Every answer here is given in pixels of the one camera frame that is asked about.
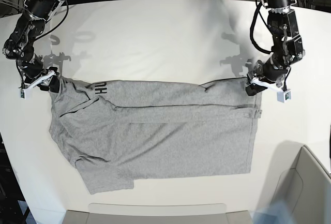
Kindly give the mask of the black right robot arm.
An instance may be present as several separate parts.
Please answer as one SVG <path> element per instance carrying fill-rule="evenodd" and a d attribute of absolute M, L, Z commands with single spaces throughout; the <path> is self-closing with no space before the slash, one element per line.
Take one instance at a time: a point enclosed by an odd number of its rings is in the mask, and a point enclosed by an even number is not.
<path fill-rule="evenodd" d="M 60 10 L 66 6 L 66 14 L 69 12 L 67 0 L 25 0 L 22 15 L 19 17 L 14 31 L 3 46 L 3 54 L 7 59 L 16 62 L 16 68 L 20 75 L 20 97 L 26 98 L 34 88 L 42 91 L 58 92 L 59 73 L 57 67 L 45 68 L 42 57 L 37 56 L 34 50 L 34 42 L 53 32 L 61 24 L 44 33 L 46 24 Z"/>

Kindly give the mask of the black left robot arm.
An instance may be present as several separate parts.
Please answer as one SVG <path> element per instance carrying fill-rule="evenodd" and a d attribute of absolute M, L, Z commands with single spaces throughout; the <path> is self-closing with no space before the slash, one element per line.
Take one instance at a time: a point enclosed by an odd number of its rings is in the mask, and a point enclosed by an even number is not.
<path fill-rule="evenodd" d="M 254 68 L 248 72 L 246 93 L 249 96 L 269 88 L 277 92 L 281 102 L 291 98 L 287 78 L 291 66 L 305 56 L 296 14 L 292 9 L 296 3 L 297 0 L 260 0 L 257 3 L 250 25 L 250 41 L 258 51 L 267 54 L 269 58 L 265 62 L 257 61 Z M 262 7 L 268 10 L 265 25 L 273 39 L 270 50 L 261 48 L 254 39 L 254 28 Z"/>

